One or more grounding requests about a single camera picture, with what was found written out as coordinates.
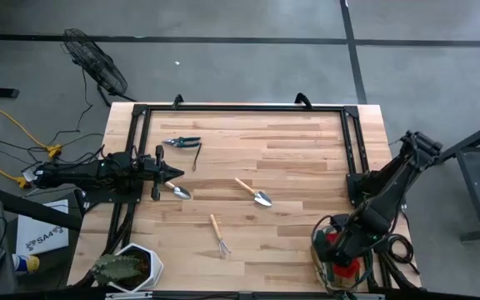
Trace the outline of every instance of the cactus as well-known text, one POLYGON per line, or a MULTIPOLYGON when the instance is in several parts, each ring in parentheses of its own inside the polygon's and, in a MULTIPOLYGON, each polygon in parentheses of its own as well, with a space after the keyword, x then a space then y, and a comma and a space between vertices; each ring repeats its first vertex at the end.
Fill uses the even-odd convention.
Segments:
POLYGON ((140 271, 136 269, 139 263, 140 260, 135 257, 106 254, 93 264, 92 274, 98 283, 117 283, 140 275, 140 271))

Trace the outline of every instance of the electric fan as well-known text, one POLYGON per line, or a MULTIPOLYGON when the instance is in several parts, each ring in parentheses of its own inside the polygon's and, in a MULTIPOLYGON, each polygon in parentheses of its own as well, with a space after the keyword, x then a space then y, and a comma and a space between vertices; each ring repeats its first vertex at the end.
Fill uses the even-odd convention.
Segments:
POLYGON ((136 102, 124 95, 127 81, 114 65, 114 61, 101 48, 79 29, 66 29, 63 35, 64 47, 72 55, 72 60, 96 81, 97 90, 105 104, 110 107, 102 88, 108 94, 136 102))

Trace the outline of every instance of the concrete floor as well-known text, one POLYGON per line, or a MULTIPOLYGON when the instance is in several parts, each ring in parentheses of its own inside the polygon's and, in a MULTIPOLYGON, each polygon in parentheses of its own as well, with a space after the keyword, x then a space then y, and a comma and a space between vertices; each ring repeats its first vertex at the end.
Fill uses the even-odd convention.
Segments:
MULTIPOLYGON (((356 38, 480 40, 480 0, 349 0, 356 38)), ((56 33, 80 28, 96 35, 344 38, 336 0, 0 0, 0 33, 56 33)), ((347 46, 101 43, 141 101, 290 103, 304 92, 314 103, 357 103, 347 46)), ((390 140, 407 129, 449 147, 480 128, 480 47, 358 47, 367 101, 380 104, 390 140)), ((93 109, 82 135, 102 133, 108 118, 88 80, 93 109)), ((74 128, 83 101, 79 67, 58 42, 0 42, 0 100, 42 141, 74 128)), ((71 140, 78 135, 61 137, 71 140)), ((0 116, 0 138, 33 146, 0 116)), ((100 146, 90 137, 65 148, 74 159, 100 146)), ((398 151, 397 144, 392 153, 398 151)), ((26 153, 0 146, 20 158, 26 153)), ((0 155, 18 174, 24 164, 0 155)), ((0 188, 24 194, 0 176, 0 188)), ((48 202, 57 194, 37 199, 48 202)), ((458 165, 428 170, 407 195, 408 216, 423 286, 480 296, 480 241, 458 235, 479 229, 458 165)))

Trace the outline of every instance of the black bracket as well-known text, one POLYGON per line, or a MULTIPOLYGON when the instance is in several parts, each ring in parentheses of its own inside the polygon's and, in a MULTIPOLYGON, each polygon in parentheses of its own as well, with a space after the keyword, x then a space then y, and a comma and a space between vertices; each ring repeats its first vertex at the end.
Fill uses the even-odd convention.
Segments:
POLYGON ((313 105, 310 103, 310 100, 308 100, 307 96, 305 96, 302 92, 299 92, 296 96, 296 101, 294 101, 294 104, 305 104, 306 109, 313 109, 313 105))
POLYGON ((357 106, 344 106, 344 112, 348 113, 353 118, 358 118, 358 107, 357 106))
POLYGON ((354 208, 357 208, 366 200, 364 193, 362 193, 360 189, 360 181, 363 177, 364 174, 359 173, 348 174, 346 177, 347 195, 349 196, 349 202, 354 208))
POLYGON ((145 112, 146 109, 148 109, 147 105, 135 104, 132 107, 132 115, 135 117, 139 116, 141 113, 145 112))
POLYGON ((183 102, 184 102, 183 96, 181 96, 181 94, 178 94, 175 97, 175 100, 173 100, 173 105, 172 105, 173 110, 177 110, 179 103, 183 103, 183 102))

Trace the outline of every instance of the wooden tabletop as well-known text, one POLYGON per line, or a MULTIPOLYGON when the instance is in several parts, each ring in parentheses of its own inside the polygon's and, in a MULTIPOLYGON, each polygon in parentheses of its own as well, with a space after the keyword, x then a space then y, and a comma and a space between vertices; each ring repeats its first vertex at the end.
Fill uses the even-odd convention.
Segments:
MULTIPOLYGON (((391 159, 380 107, 358 109, 369 166, 380 169, 391 159)), ((105 153, 124 150, 132 110, 133 103, 112 105, 105 153)), ((351 120, 349 126, 358 153, 351 120)), ((154 156, 162 140, 178 137, 202 138, 195 172, 196 148, 164 146, 165 162, 185 172, 172 182, 186 188, 192 199, 180 200, 164 188, 161 201, 154 202, 149 182, 132 226, 132 242, 154 250, 164 263, 155 289, 322 292, 308 251, 309 235, 323 216, 353 210, 339 114, 153 112, 146 153, 154 156), (263 190, 273 206, 256 204, 235 177, 263 190), (225 259, 219 255, 211 213, 232 250, 225 259)), ((358 160, 356 165, 361 172, 358 160)), ((84 217, 68 284, 81 279, 104 249, 112 210, 112 204, 101 204, 84 217)), ((402 217, 396 233, 409 238, 402 217)), ((374 267, 380 283, 376 262, 374 267)), ((399 267, 420 285, 409 266, 399 267)))

